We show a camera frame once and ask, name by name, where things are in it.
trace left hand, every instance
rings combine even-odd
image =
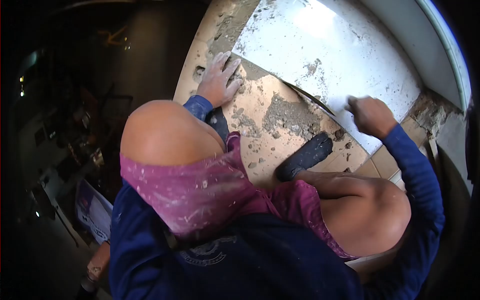
[[[242,79],[236,79],[227,86],[228,79],[240,64],[240,59],[234,60],[225,71],[222,71],[230,55],[230,51],[215,55],[212,63],[204,71],[202,82],[198,85],[197,95],[212,103],[213,108],[231,101],[242,84]]]

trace wall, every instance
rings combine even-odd
[[[428,7],[433,23],[415,0],[360,1],[397,38],[424,84],[465,111],[471,97],[468,70],[453,34],[431,1],[418,0],[418,3],[424,8]],[[436,28],[444,37],[443,41]]]

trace hand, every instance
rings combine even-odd
[[[213,108],[217,108],[231,101],[233,95],[242,84],[242,79],[236,79],[227,87],[228,79],[240,64],[240,59],[234,60],[225,71],[222,71],[230,55],[230,51],[225,53],[220,52],[215,55],[212,63],[204,72],[202,82],[198,85],[197,95],[202,96],[212,103]]]
[[[392,111],[387,105],[377,98],[348,97],[346,110],[354,117],[355,125],[360,132],[372,135],[383,140],[398,124]]]

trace person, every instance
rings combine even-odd
[[[124,186],[113,207],[110,289],[115,299],[413,299],[444,225],[429,161],[379,99],[348,101],[359,131],[382,140],[408,194],[383,179],[307,169],[332,152],[316,135],[254,187],[240,134],[224,140],[204,121],[241,85],[230,52],[216,55],[184,106],[151,101],[129,117],[120,147]],[[367,284],[345,260],[395,246],[392,265]],[[164,230],[180,245],[171,249]]]

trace paint-stained shorts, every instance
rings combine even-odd
[[[120,155],[121,175],[180,240],[205,239],[239,216],[273,214],[310,228],[338,256],[355,258],[328,231],[313,186],[297,180],[256,188],[241,161],[239,132],[228,135],[226,147],[221,156],[186,166],[142,165]]]

